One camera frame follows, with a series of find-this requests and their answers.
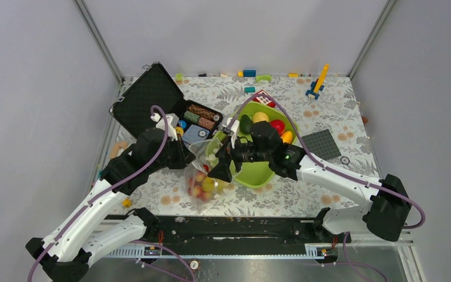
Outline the yellow green toy fruit slice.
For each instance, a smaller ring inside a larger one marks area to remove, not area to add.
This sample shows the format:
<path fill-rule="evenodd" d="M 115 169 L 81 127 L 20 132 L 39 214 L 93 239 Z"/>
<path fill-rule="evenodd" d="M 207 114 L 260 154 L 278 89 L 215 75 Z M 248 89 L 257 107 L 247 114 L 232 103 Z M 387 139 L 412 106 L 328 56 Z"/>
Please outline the yellow green toy fruit slice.
<path fill-rule="evenodd" d="M 201 183 L 201 188 L 205 192 L 222 193 L 227 185 L 228 183 L 223 180 L 205 177 Z"/>

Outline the clear zip top bag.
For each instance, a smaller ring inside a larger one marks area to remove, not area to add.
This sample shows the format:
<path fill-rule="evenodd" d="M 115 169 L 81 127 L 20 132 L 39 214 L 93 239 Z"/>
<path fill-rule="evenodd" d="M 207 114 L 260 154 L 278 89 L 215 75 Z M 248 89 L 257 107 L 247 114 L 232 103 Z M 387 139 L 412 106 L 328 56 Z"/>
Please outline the clear zip top bag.
<path fill-rule="evenodd" d="M 221 197 L 230 187 L 229 182 L 209 176 L 218 165 L 215 154 L 222 147 L 217 138 L 195 142 L 187 148 L 195 159 L 185 168 L 186 190 L 196 212 L 201 213 L 207 203 Z"/>

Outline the red lychee bunch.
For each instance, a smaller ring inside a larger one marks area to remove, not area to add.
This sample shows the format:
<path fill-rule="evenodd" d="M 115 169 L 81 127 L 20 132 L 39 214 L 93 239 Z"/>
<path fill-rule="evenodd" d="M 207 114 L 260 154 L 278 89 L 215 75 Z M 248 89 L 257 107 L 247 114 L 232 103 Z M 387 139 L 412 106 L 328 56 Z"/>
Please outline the red lychee bunch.
<path fill-rule="evenodd" d="M 214 193 L 205 192 L 201 188 L 201 183 L 205 177 L 208 176 L 201 170 L 196 169 L 194 166 L 189 167 L 186 173 L 188 195 L 193 199 L 200 200 L 202 202 L 209 202 L 213 198 Z"/>

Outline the dark green toy avocado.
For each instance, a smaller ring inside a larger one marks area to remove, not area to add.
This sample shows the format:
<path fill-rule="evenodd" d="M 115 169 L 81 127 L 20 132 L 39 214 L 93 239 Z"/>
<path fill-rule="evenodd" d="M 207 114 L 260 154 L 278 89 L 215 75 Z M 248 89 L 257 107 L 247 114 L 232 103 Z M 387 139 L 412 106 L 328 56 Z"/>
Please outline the dark green toy avocado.
<path fill-rule="evenodd" d="M 245 135 L 251 133 L 251 127 L 253 126 L 253 121 L 248 115 L 242 115 L 240 118 L 240 132 Z"/>

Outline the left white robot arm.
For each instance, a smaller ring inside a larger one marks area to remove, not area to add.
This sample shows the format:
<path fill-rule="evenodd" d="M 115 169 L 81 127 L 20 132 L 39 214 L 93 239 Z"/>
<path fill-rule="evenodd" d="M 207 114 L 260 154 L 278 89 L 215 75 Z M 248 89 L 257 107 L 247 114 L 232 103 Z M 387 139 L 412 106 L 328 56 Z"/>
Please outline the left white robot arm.
<path fill-rule="evenodd" d="M 138 208 L 121 223 L 94 234 L 94 230 L 125 198 L 161 169 L 184 169 L 195 155 L 183 141 L 165 130 L 145 130 L 136 143 L 113 158 L 102 170 L 89 194 L 67 219 L 44 238 L 33 237 L 26 250 L 34 258 L 31 281 L 38 266 L 52 281 L 79 281 L 95 262 L 118 247 L 159 234 L 160 220 L 147 208 Z"/>

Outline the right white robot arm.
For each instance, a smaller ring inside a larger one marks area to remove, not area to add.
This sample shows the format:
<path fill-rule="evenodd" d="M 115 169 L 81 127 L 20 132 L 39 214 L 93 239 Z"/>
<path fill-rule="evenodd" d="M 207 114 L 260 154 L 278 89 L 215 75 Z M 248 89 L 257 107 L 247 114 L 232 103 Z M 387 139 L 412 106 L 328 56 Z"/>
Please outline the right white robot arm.
<path fill-rule="evenodd" d="M 411 202 L 400 178 L 364 176 L 307 153 L 303 147 L 285 143 L 267 122 L 253 124 L 251 140 L 227 137 L 216 153 L 218 159 L 208 176 L 231 182 L 230 165 L 237 172 L 243 163 L 266 162 L 279 177 L 316 184 L 352 200 L 344 209 L 322 209 L 313 226 L 316 239 L 328 242 L 336 234 L 370 231 L 376 237 L 396 242 L 404 228 Z"/>

